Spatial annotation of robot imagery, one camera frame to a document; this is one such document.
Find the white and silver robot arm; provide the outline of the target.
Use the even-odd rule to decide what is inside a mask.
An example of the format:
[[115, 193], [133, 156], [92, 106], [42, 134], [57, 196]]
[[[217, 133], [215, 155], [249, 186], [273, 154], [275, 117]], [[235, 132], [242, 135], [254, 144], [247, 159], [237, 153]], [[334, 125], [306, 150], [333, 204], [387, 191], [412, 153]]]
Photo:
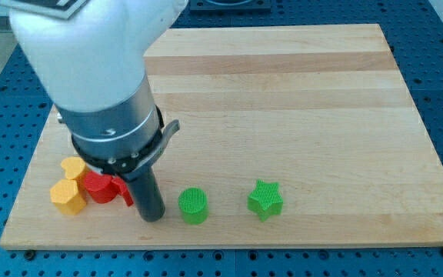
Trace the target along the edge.
[[161, 123], [143, 59], [186, 0], [8, 1], [15, 37], [79, 155], [130, 172]]

